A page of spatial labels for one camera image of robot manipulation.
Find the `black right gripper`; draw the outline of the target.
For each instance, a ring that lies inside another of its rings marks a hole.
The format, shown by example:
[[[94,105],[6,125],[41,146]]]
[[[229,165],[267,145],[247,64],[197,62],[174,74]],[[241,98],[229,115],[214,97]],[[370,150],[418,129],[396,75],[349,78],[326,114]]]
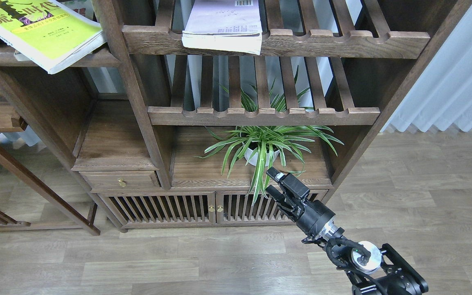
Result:
[[[335,213],[319,200],[307,199],[309,189],[291,173],[283,174],[271,167],[266,174],[282,189],[279,192],[269,185],[266,192],[275,200],[278,208],[296,223],[308,238],[329,240],[336,233]]]

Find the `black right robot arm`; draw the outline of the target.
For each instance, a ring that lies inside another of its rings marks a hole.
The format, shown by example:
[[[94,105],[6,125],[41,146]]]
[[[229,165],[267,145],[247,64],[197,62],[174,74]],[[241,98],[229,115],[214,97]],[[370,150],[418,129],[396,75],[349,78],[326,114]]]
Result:
[[[388,243],[377,247],[346,238],[334,224],[335,213],[319,200],[309,200],[309,189],[295,176],[275,168],[267,175],[281,187],[278,191],[269,186],[267,193],[306,234],[303,243],[315,243],[326,252],[347,274],[354,295],[421,295],[429,290],[424,278]]]

